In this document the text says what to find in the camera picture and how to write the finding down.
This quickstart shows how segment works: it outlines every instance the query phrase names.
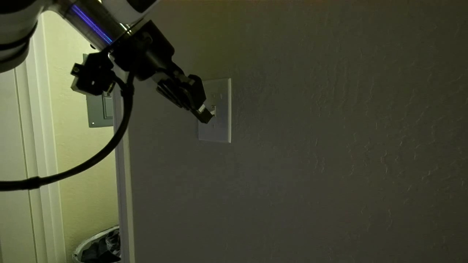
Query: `trash can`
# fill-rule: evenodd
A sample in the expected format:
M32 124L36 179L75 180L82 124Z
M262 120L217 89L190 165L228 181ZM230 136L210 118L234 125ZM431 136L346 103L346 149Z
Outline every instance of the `trash can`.
M119 226L114 226L83 241L73 252L73 263L119 263Z

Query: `black cable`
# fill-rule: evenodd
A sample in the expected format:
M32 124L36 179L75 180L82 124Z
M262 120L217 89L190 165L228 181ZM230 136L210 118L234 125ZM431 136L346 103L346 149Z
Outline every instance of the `black cable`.
M117 147L120 140L124 136L125 131L127 130L128 122L130 120L130 115L132 113L132 108L133 108L133 92L134 92L133 79L134 77L135 77L135 74L130 72L127 77L127 83L124 83L123 80L121 80L116 75L114 75L114 81L117 83L117 85L119 85L121 89L121 94L124 100L124 115L122 117L122 122L120 123L119 128L117 129L117 132L114 134L112 139L110 139L109 143L101 151L96 153L93 157L89 158L84 163L68 171L61 172L56 175L51 175L48 177L35 176L32 178L28 178L28 179L20 180L20 181L0 182L0 191L37 189L43 185L55 183L60 180L69 178L73 175L79 174L93 167L94 165L102 161L104 158L106 158L107 155L109 155L114 150L114 148Z

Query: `white light switch plate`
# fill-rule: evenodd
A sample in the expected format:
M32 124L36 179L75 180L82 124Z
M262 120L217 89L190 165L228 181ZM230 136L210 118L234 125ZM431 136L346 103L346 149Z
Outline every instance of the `white light switch plate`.
M203 87L205 106L216 106L216 113L209 123L198 122L198 139L231 143L231 79L206 80Z

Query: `textured wall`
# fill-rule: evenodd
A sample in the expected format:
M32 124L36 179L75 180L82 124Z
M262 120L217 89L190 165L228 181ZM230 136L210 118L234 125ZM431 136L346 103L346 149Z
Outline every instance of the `textured wall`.
M67 170L89 159L112 137L112 127L88 127L86 97L71 90L70 69L95 52L68 23L52 12L44 14L51 84L57 164ZM68 260L84 239L117 224L115 157L110 154L90 170L60 182L65 245Z
M468 261L468 2L417 2L162 2L233 143L137 85L137 262Z

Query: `black trash bag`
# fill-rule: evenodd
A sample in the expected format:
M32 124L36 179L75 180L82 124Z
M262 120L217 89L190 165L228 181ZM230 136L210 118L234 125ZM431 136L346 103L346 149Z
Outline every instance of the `black trash bag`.
M119 260L120 234L119 230L116 229L92 243L88 249L83 250L80 261L83 263L114 263Z

